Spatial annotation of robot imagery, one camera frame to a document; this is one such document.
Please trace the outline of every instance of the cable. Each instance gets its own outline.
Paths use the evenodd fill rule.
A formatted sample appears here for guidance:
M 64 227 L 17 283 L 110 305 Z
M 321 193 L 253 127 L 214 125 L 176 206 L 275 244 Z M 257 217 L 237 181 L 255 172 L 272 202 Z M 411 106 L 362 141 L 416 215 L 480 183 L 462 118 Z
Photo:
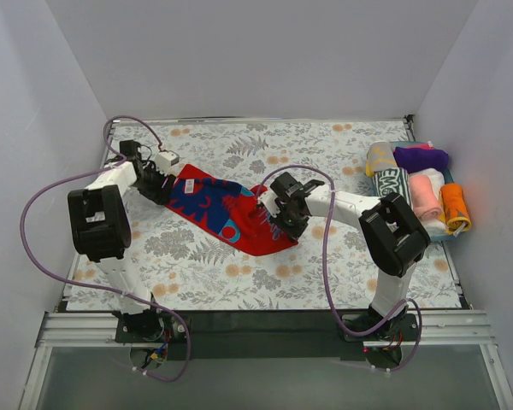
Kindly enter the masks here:
M 370 329 L 367 329 L 366 331 L 352 331 L 348 327 L 346 327 L 346 325 L 344 324 L 344 322 L 340 318 L 340 315 L 339 315 L 338 311 L 336 310 L 336 307 L 334 307 L 333 296 L 331 295 L 331 290 L 330 290 L 330 287 L 329 287 L 329 284 L 328 284 L 328 270 L 327 270 L 328 232 L 329 232 L 329 229 L 331 227 L 331 222 L 333 221 L 334 198 L 335 198 L 334 181 L 333 181 L 333 179 L 330 176 L 328 176 L 326 173 L 324 173 L 323 171 L 320 171 L 317 168 L 308 167 L 308 166 L 305 166 L 305 165 L 287 165 L 286 167 L 281 167 L 281 168 L 278 168 L 278 169 L 274 170 L 273 172 L 269 173 L 262 180 L 261 184 L 258 186 L 258 189 L 256 190 L 256 197 L 260 196 L 260 192 L 262 190 L 262 187 L 264 186 L 266 181 L 268 181 L 272 176 L 274 176 L 276 173 L 279 173 L 281 171 L 285 171 L 286 169 L 291 169 L 291 168 L 307 169 L 309 171 L 313 171 L 314 173 L 319 173 L 320 175 L 322 175 L 323 177 L 325 177 L 328 180 L 328 182 L 329 182 L 329 184 L 331 186 L 331 202 L 329 203 L 329 206 L 328 206 L 327 222 L 325 223 L 325 232 L 324 232 L 324 236 L 323 236 L 323 248 L 322 248 L 321 264 L 322 264 L 322 271 L 323 271 L 323 286 L 325 288 L 325 295 L 327 297 L 328 306 L 331 308 L 331 313 L 333 314 L 333 317 L 336 319 L 336 322 L 338 323 L 340 329 L 342 329 L 343 332 L 345 332 L 348 335 L 353 336 L 353 337 L 368 336 L 371 333 L 374 333 L 375 331 L 380 329 L 393 316 L 393 314 L 400 307 L 404 306 L 407 302 L 411 302 L 414 305 L 414 307 L 415 307 L 415 309 L 416 309 L 416 311 L 418 313 L 418 319 L 420 320 L 420 329 L 418 331 L 418 337 L 416 338 L 416 342 L 415 342 L 414 348 L 410 352 L 409 357 L 407 357 L 407 359 L 403 363 L 401 363 L 400 365 L 394 367 L 393 369 L 388 369 L 388 371 L 393 372 L 393 371 L 402 369 L 403 367 L 405 367 L 409 363 L 410 360 L 412 360 L 412 358 L 414 357 L 414 353 L 416 352 L 416 350 L 418 348 L 418 344 L 420 344 L 420 338 L 421 338 L 421 334 L 422 334 L 422 313 L 420 311 L 420 308 L 418 307 L 418 304 L 413 299 L 410 299 L 410 298 L 403 299 L 403 300 L 399 301 L 392 308 L 392 310 L 386 316 L 384 316 L 384 318 L 380 322 L 378 322 L 376 325 L 372 326 Z
M 150 126 L 148 124 L 146 124 L 144 121 L 139 120 L 138 118 L 132 117 L 130 115 L 117 115 L 115 117 L 112 117 L 111 119 L 107 120 L 106 123 L 103 126 L 103 138 L 104 138 L 104 142 L 106 143 L 107 147 L 109 147 L 110 151 L 113 154 L 118 155 L 121 158 L 121 160 L 119 162 L 115 163 L 115 167 L 118 167 L 119 165 L 123 164 L 126 161 L 126 159 L 127 159 L 123 154 L 121 154 L 120 152 L 116 151 L 112 147 L 112 145 L 111 145 L 111 143 L 109 141 L 108 126 L 111 125 L 113 121 L 118 120 L 120 118 L 128 118 L 129 120 L 135 120 L 138 123 L 142 124 L 157 139 L 158 147 L 162 146 L 162 140 L 157 136 L 157 134 L 154 132 L 154 130 L 152 130 L 150 128 Z M 36 256 L 34 256 L 30 246 L 28 245 L 27 232 L 26 232 L 27 214 L 28 214 L 28 211 L 29 211 L 30 207 L 34 204 L 34 202 L 38 198 L 40 198 L 45 192 L 55 188 L 56 186 L 66 184 L 67 182 L 75 181 L 76 179 L 82 179 L 82 178 L 85 178 L 85 177 L 90 177 L 92 175 L 98 175 L 100 173 L 103 173 L 105 171 L 110 170 L 111 168 L 112 167 L 104 167 L 104 168 L 98 169 L 97 171 L 91 171 L 89 173 L 82 173 L 82 174 L 76 175 L 74 177 L 62 179 L 60 181 L 54 182 L 53 184 L 49 184 L 49 185 L 45 186 L 44 188 L 39 190 L 36 194 L 34 194 L 28 200 L 27 204 L 23 208 L 23 212 L 21 212 L 21 219 L 19 221 L 19 232 L 20 232 L 20 235 L 21 235 L 21 242 L 23 244 L 23 249 L 25 250 L 25 252 L 27 252 L 28 259 L 31 260 L 31 262 L 34 264 L 34 266 L 37 267 L 40 271 L 42 271 L 45 275 L 47 275 L 48 277 L 50 277 L 50 278 L 52 278 L 54 280 L 58 280 L 59 282 L 63 282 L 64 284 L 71 284 L 71 285 L 74 285 L 74 286 L 81 286 L 82 288 L 107 290 L 108 292 L 113 292 L 113 293 L 116 293 L 117 295 L 120 295 L 120 296 L 129 297 L 130 299 L 133 299 L 136 302 L 143 303 L 143 304 L 151 306 L 153 308 L 161 309 L 163 312 L 167 312 L 168 314 L 170 314 L 171 316 L 176 318 L 184 326 L 184 328 L 186 330 L 186 359 L 185 359 L 184 365 L 180 368 L 179 373 L 177 373 L 177 375 L 174 376 L 173 378 L 165 378 L 165 377 L 162 377 L 160 375 L 147 372 L 146 370 L 141 369 L 140 367 L 136 367 L 135 368 L 135 370 L 138 370 L 139 372 L 142 372 L 145 376 L 149 376 L 151 378 L 155 378 L 155 379 L 161 380 L 163 382 L 174 382 L 174 381 L 178 380 L 179 378 L 181 378 L 182 375 L 185 373 L 186 368 L 188 367 L 188 363 L 190 361 L 190 354 L 191 354 L 191 351 L 192 351 L 192 340 L 191 340 L 191 337 L 190 337 L 190 332 L 188 331 L 188 326 L 186 325 L 186 322 L 180 317 L 180 315 L 178 315 L 175 311 L 173 311 L 171 309 L 168 309 L 168 308 L 166 308 L 166 307 L 164 307 L 162 305 L 159 305 L 159 304 L 154 303 L 154 302 L 148 302 L 148 301 L 146 301 L 144 299 L 141 299 L 140 297 L 137 297 L 137 296 L 135 296 L 135 295 L 133 295 L 131 293 L 125 294 L 121 290 L 113 288 L 113 287 L 110 287 L 110 286 L 105 286 L 105 285 L 101 285 L 101 284 L 85 284 L 85 283 L 79 282 L 77 280 L 71 280 L 71 279 L 63 278 L 63 277 L 53 273 L 52 271 L 48 270 L 44 265 L 42 265 L 38 261 Z

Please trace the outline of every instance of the wall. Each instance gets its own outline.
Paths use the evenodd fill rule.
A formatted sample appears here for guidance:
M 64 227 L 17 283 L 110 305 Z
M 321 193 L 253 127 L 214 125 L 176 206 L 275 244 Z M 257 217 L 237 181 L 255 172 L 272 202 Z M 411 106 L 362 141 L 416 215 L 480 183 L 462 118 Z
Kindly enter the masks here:
M 0 410 L 17 408 L 45 309 L 61 286 L 36 270 L 19 217 L 43 185 L 98 165 L 105 117 L 44 0 L 0 0 Z M 29 214 L 28 235 L 47 267 L 66 274 L 74 254 L 66 193 Z
M 476 0 L 47 0 L 107 115 L 413 114 Z
M 416 116 L 416 137 L 453 155 L 475 228 L 451 246 L 485 308 L 513 389 L 513 0 L 480 0 Z

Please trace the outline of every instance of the purple cloth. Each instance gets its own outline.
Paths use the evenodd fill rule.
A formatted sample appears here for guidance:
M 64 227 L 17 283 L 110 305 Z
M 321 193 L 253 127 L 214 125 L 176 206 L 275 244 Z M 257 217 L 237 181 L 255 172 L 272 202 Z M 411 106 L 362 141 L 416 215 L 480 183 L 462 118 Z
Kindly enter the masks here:
M 398 147 L 393 152 L 397 166 L 407 173 L 417 173 L 428 168 L 435 168 L 442 173 L 448 166 L 448 154 L 442 149 L 421 149 Z

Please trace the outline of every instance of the folded garment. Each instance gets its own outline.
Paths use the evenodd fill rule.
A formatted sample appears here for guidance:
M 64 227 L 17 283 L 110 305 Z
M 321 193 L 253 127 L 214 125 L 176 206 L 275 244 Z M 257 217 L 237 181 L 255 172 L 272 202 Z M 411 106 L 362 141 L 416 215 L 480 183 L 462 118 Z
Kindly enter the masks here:
M 462 231 L 469 231 L 471 220 L 463 200 L 463 190 L 458 184 L 446 184 L 441 188 L 441 202 L 445 210 L 445 224 L 447 233 L 453 234 L 466 224 Z
M 408 148 L 408 149 L 412 149 L 412 148 L 420 148 L 420 149 L 435 149 L 430 143 L 416 143 L 414 145 L 407 145 L 403 148 Z
M 427 175 L 409 176 L 410 196 L 414 214 L 420 220 L 432 220 L 442 213 L 442 207 L 433 193 L 431 181 Z
M 435 168 L 428 168 L 424 169 L 423 171 L 420 171 L 419 173 L 412 173 L 409 175 L 409 178 L 412 175 L 427 175 L 429 180 L 431 181 L 431 187 L 433 189 L 433 194 L 437 198 L 437 201 L 439 200 L 440 193 L 441 193 L 441 186 L 445 184 L 445 176 L 443 173 L 440 173 Z
M 366 174 L 372 177 L 378 171 L 396 167 L 397 163 L 393 157 L 392 146 L 387 141 L 373 143 L 367 153 Z
M 374 174 L 374 187 L 378 196 L 386 196 L 392 192 L 400 194 L 411 205 L 409 174 L 403 168 L 388 168 Z
M 443 172 L 448 166 L 448 154 L 442 149 L 397 148 L 393 153 L 398 167 L 408 173 L 417 173 L 423 169 L 435 168 Z
M 421 223 L 432 240 L 433 237 L 441 237 L 446 234 L 446 225 L 442 220 L 433 218 L 432 220 L 423 220 Z
M 266 208 L 257 208 L 257 188 L 247 190 L 186 165 L 174 182 L 168 208 L 249 255 L 269 255 L 296 245 L 270 222 Z

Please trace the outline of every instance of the clothing label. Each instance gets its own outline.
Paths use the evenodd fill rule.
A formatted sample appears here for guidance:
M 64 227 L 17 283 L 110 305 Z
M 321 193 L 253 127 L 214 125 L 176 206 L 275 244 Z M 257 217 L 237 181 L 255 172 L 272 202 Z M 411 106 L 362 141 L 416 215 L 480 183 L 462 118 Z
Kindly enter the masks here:
M 194 180 L 187 179 L 185 182 L 185 194 L 192 194 L 194 192 Z

